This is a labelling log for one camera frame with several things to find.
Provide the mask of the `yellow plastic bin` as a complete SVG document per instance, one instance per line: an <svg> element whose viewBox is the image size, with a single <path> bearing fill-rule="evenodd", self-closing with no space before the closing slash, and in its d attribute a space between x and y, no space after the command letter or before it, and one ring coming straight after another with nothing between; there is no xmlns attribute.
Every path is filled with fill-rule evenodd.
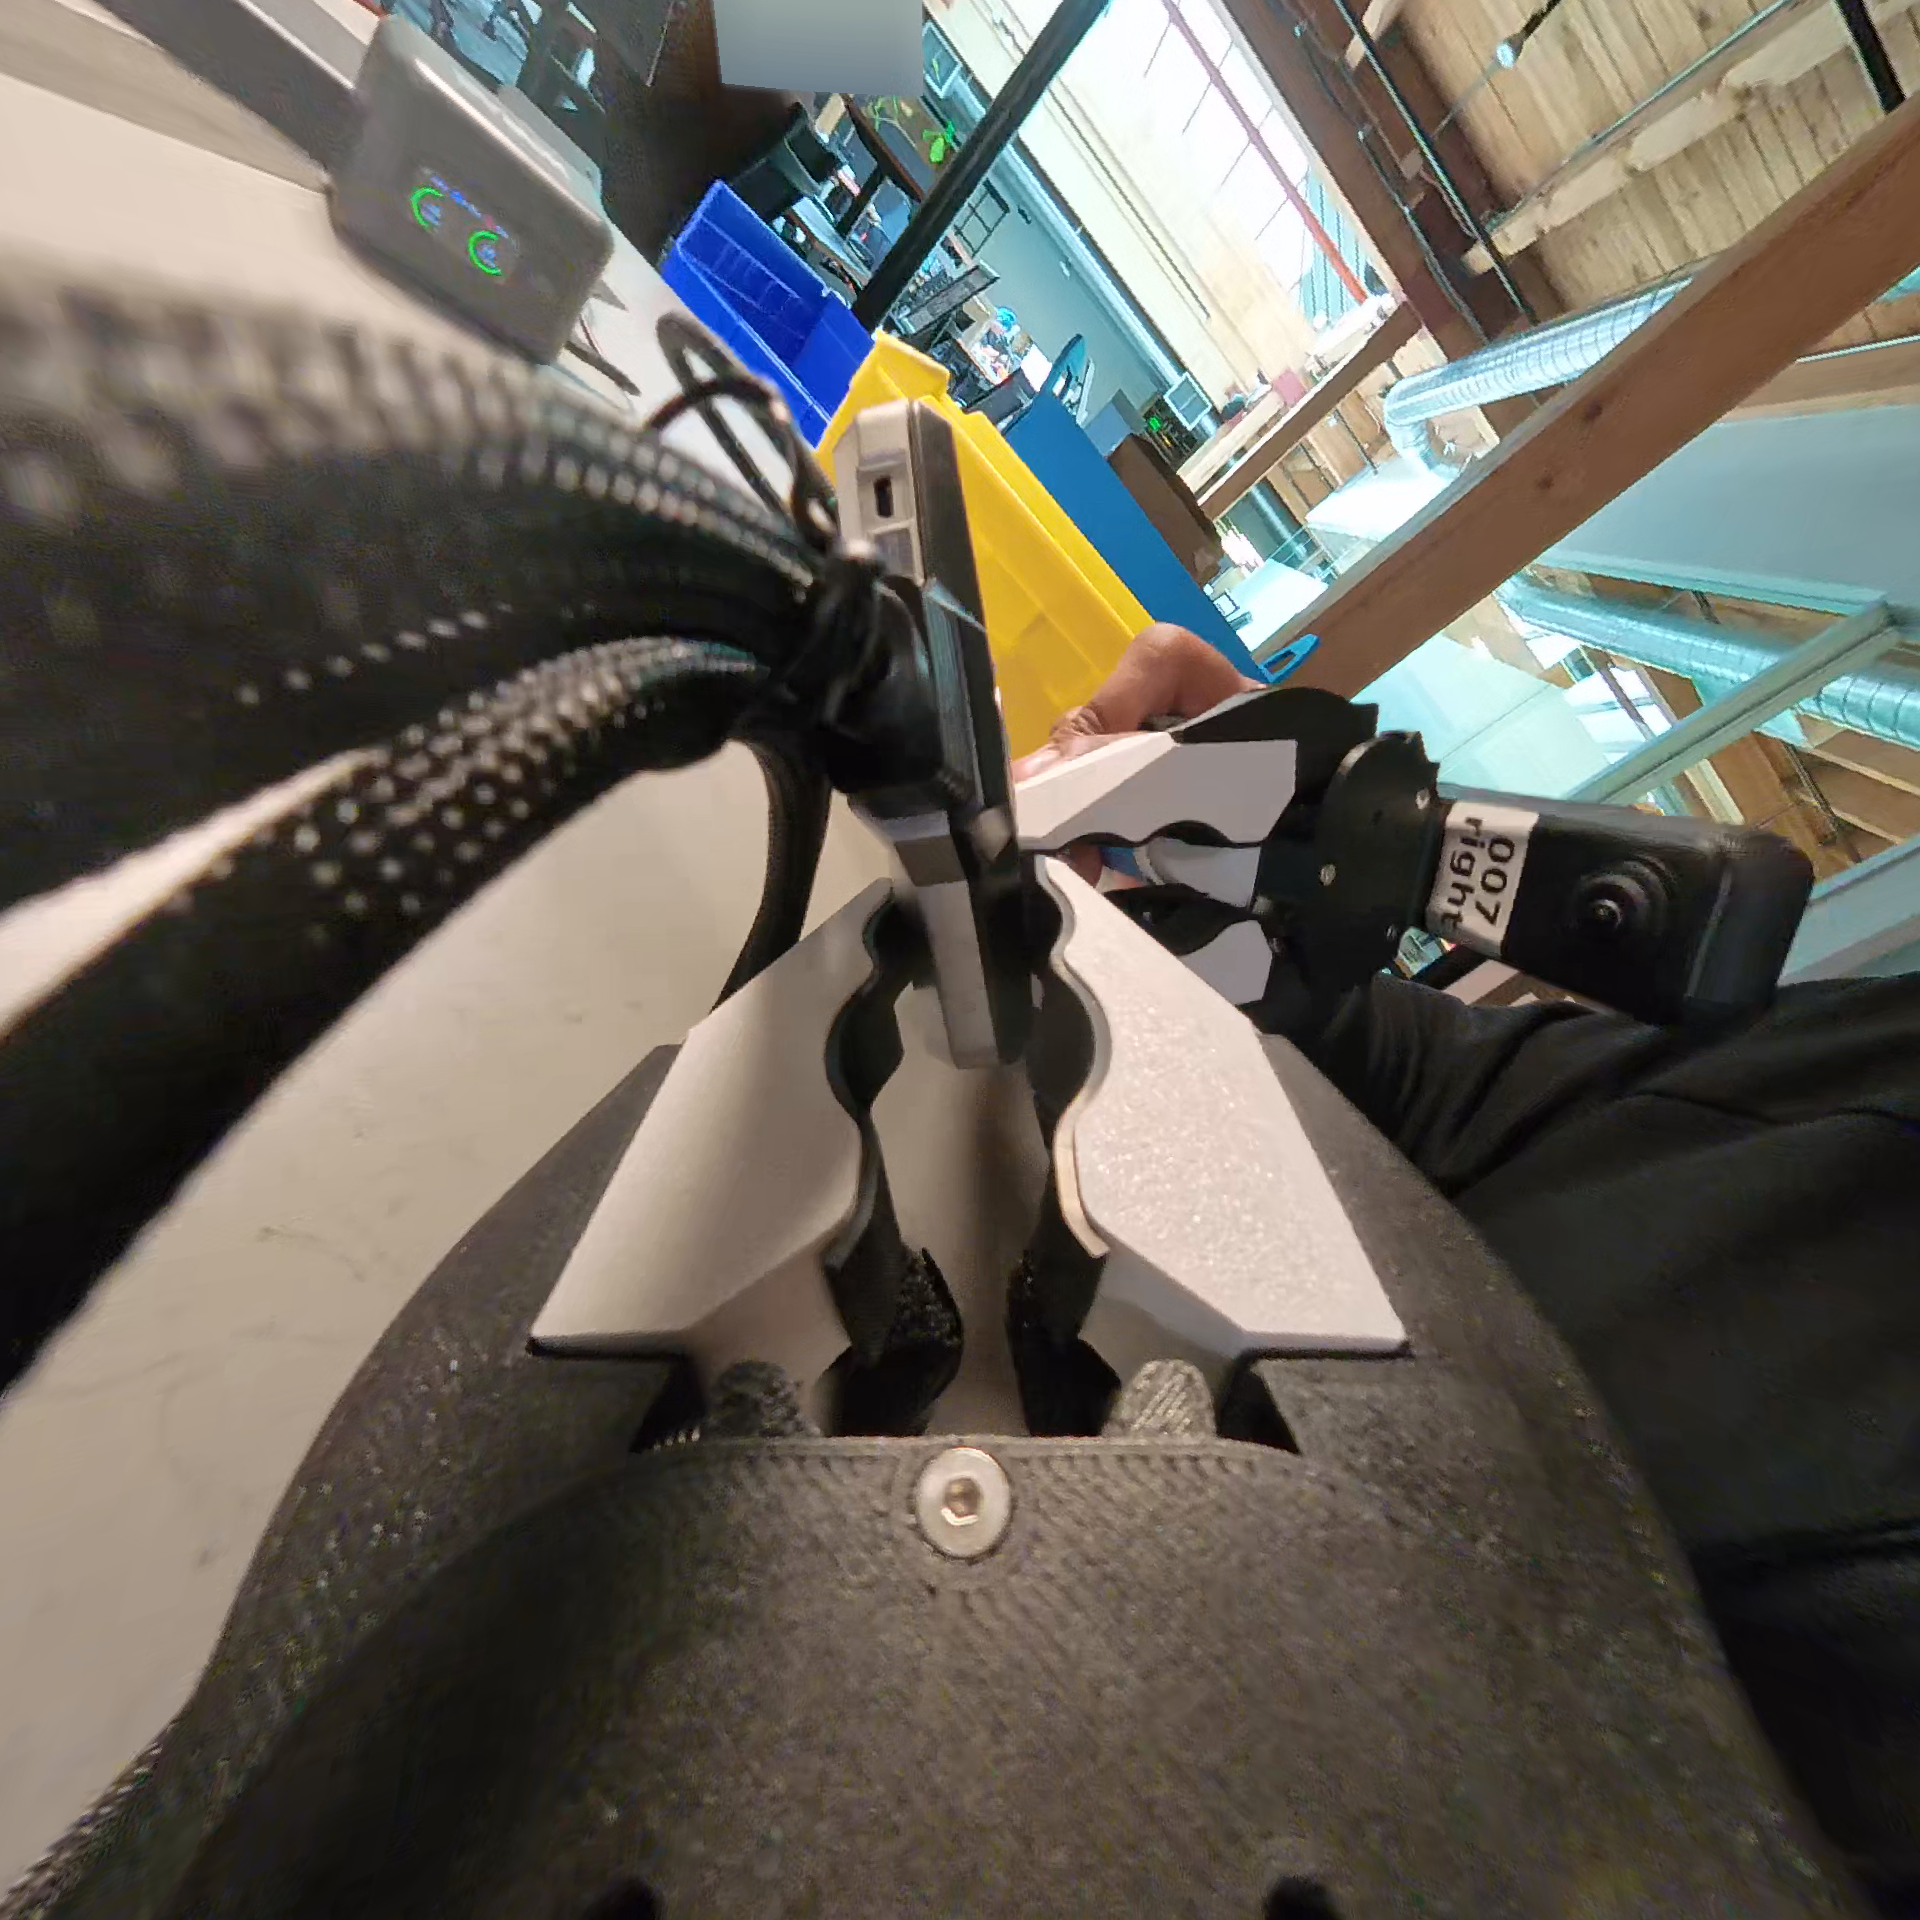
<svg viewBox="0 0 1920 1920"><path fill-rule="evenodd" d="M891 400L926 400L950 425L1002 719L1012 754L1027 756L1092 699L1149 616L1007 440L949 395L947 371L886 332L816 449L829 475L852 422Z"/></svg>

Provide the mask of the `wooden beam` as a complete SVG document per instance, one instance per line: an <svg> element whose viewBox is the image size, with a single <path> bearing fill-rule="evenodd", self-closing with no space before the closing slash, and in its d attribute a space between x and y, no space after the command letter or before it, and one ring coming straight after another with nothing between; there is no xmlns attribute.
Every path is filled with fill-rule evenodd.
<svg viewBox="0 0 1920 1920"><path fill-rule="evenodd" d="M1917 260L1917 102L1720 251L1583 377L1323 592L1286 676L1352 697L1470 614Z"/></svg>

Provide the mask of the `grey charger with display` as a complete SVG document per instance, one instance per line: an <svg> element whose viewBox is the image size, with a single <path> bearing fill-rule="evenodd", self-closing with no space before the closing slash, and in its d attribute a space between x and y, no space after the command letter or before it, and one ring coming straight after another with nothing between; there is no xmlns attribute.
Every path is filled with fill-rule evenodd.
<svg viewBox="0 0 1920 1920"><path fill-rule="evenodd" d="M327 202L341 238L534 364L562 353L612 258L588 174L402 17L356 70Z"/></svg>

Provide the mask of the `black metal pole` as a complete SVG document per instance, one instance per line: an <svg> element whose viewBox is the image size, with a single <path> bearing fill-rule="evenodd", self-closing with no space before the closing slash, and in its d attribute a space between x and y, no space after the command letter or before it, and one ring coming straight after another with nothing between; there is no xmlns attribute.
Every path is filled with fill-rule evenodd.
<svg viewBox="0 0 1920 1920"><path fill-rule="evenodd" d="M956 158L917 206L901 238L880 256L880 264L859 289L851 306L856 324L878 330L886 321L904 286L922 271L928 255L940 247L974 192L984 183L996 158L1018 137L1044 92L1061 79L1069 58L1106 10L1108 3L1056 4L1012 74L996 87L971 134L959 143Z"/></svg>

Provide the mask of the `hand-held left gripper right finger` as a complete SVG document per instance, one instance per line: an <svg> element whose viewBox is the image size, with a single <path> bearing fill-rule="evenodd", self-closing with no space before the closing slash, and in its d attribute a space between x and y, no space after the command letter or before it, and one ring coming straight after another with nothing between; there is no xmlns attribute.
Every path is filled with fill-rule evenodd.
<svg viewBox="0 0 1920 1920"><path fill-rule="evenodd" d="M1047 1191L1007 1282L1027 1430L1098 1434L1163 1361L1221 1402L1258 1361L1405 1359L1250 1020L1062 863L1036 884Z"/></svg>

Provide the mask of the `blue panel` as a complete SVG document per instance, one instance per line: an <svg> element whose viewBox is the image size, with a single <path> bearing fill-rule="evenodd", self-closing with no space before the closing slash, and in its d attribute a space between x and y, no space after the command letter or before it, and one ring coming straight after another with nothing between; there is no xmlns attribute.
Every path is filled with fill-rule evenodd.
<svg viewBox="0 0 1920 1920"><path fill-rule="evenodd" d="M1224 560L1215 524L1149 440L1124 438L1112 452L1102 452L1048 393L1021 410L1006 440L1147 622L1200 635L1246 679L1267 683L1267 673L1210 594Z"/></svg>

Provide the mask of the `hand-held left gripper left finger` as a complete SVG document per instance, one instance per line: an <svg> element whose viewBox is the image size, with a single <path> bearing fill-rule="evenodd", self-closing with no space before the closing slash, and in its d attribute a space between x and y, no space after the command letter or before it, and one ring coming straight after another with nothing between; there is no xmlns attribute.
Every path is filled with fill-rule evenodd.
<svg viewBox="0 0 1920 1920"><path fill-rule="evenodd" d="M534 1318L534 1353L677 1361L709 1395L763 1363L807 1416L928 1424L962 1330L901 1235L874 1128L919 952L875 882L688 1032Z"/></svg>

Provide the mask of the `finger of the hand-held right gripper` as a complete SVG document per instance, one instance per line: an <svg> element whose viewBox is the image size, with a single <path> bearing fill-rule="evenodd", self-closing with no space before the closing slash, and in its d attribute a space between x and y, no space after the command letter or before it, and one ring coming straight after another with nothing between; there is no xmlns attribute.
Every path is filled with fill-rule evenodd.
<svg viewBox="0 0 1920 1920"><path fill-rule="evenodd" d="M1104 888L1132 923L1224 1001L1253 1006L1263 998L1276 966L1255 912L1260 857L1260 848L1214 848L1182 840L1104 848Z"/></svg>
<svg viewBox="0 0 1920 1920"><path fill-rule="evenodd" d="M1158 840L1258 848L1294 800L1295 779L1298 746L1288 738L1128 734L1021 779L1018 843L1034 855Z"/></svg>

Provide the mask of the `blue plastic bin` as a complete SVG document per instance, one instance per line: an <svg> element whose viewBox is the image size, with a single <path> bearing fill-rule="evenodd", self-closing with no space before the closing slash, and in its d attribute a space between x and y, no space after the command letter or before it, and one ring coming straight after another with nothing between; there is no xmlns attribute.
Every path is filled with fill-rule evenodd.
<svg viewBox="0 0 1920 1920"><path fill-rule="evenodd" d="M781 393L804 443L820 446L874 351L851 305L727 182L707 186L658 273L744 371Z"/></svg>

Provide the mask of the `black hdmi switch with button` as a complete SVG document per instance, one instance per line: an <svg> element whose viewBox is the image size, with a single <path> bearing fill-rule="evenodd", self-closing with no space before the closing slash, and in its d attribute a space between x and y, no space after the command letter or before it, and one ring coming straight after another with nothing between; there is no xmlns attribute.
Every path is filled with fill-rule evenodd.
<svg viewBox="0 0 1920 1920"><path fill-rule="evenodd" d="M928 400L874 406L831 478L845 540L880 567L886 647L840 723L848 799L919 918L950 1063L1010 1066L1034 1018L1024 857L952 428Z"/></svg>

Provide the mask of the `person's right hand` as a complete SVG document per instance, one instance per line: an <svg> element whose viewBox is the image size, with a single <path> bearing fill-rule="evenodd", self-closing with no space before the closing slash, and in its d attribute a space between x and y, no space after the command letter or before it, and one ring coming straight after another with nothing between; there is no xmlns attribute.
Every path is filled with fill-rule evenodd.
<svg viewBox="0 0 1920 1920"><path fill-rule="evenodd" d="M1262 676L1240 675L1200 633L1156 622L1127 644L1086 702L1062 712L1047 738L1015 760L1012 783L1028 784L1120 736L1151 731L1163 720L1187 723L1263 686Z"/></svg>

